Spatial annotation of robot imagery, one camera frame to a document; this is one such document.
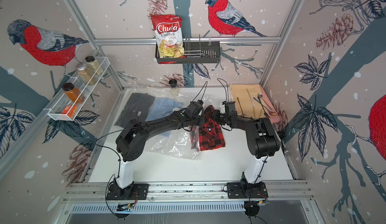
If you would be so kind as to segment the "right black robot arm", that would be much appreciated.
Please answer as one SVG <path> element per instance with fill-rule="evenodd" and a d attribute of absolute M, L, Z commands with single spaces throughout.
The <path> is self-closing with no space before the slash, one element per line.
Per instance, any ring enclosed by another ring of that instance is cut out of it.
<path fill-rule="evenodd" d="M 220 126 L 229 126 L 230 131 L 239 129 L 245 132 L 252 158 L 242 173 L 239 189 L 243 193 L 259 190 L 268 160 L 280 149 L 279 139 L 271 121 L 266 117 L 254 119 L 239 116 L 234 101 L 224 101 L 220 110 L 214 110 L 212 119 Z"/>

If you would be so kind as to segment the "red black plaid shirt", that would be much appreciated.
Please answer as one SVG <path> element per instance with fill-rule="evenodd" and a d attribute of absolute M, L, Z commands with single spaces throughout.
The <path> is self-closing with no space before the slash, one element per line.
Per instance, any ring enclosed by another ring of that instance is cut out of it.
<path fill-rule="evenodd" d="M 193 126 L 191 131 L 191 149 L 197 151 L 208 151 L 226 146 L 222 133 L 222 127 L 212 119 L 214 107 L 208 106 L 205 111 L 204 125 Z"/>

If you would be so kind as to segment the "clear plastic vacuum bag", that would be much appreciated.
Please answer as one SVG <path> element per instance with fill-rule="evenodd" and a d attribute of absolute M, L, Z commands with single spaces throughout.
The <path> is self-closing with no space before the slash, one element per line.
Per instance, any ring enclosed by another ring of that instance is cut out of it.
<path fill-rule="evenodd" d="M 211 91 L 193 88 L 143 88 L 129 91 L 110 133 L 98 146 L 132 161 L 144 152 L 199 159 L 204 113 L 215 102 Z"/>

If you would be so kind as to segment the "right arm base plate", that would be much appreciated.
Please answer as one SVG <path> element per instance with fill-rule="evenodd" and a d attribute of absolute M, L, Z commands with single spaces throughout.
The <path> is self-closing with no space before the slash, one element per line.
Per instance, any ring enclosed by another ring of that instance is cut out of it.
<path fill-rule="evenodd" d="M 264 182 L 247 183 L 245 185 L 242 185 L 240 182 L 228 182 L 226 187 L 229 199 L 268 199 L 267 188 Z"/>

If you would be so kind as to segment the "light blue shirt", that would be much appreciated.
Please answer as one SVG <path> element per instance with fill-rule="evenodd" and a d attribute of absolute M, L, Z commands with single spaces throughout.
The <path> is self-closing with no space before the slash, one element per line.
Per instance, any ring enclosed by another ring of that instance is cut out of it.
<path fill-rule="evenodd" d="M 173 113 L 175 108 L 181 109 L 183 107 L 182 102 L 178 102 L 170 98 L 159 97 L 155 100 L 150 113 L 148 114 L 146 121 L 153 121 L 156 119 L 164 118 Z"/>

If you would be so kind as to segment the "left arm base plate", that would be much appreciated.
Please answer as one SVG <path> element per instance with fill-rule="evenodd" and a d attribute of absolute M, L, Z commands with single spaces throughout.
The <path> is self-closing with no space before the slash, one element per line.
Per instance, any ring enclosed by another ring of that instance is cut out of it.
<path fill-rule="evenodd" d="M 147 183 L 132 183 L 126 188 L 120 188 L 114 181 L 107 188 L 106 200 L 146 200 L 148 189 Z"/>

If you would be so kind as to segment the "dark grey pinstripe shirt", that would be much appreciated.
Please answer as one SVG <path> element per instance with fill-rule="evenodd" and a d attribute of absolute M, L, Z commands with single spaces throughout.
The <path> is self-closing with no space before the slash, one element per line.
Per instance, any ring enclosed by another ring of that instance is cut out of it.
<path fill-rule="evenodd" d="M 132 119 L 144 122 L 154 101 L 155 97 L 147 93 L 131 94 L 114 125 L 125 128 Z"/>

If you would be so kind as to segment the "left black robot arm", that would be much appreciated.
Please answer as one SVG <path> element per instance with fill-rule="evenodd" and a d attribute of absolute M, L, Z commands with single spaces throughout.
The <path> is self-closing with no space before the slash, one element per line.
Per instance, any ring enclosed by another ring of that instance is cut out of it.
<path fill-rule="evenodd" d="M 191 101 L 190 104 L 172 114 L 147 122 L 132 119 L 116 138 L 117 152 L 121 158 L 119 174 L 115 185 L 119 191 L 131 191 L 134 183 L 135 160 L 144 151 L 146 141 L 167 131 L 183 129 L 192 131 L 193 127 L 204 124 L 204 102 Z"/>

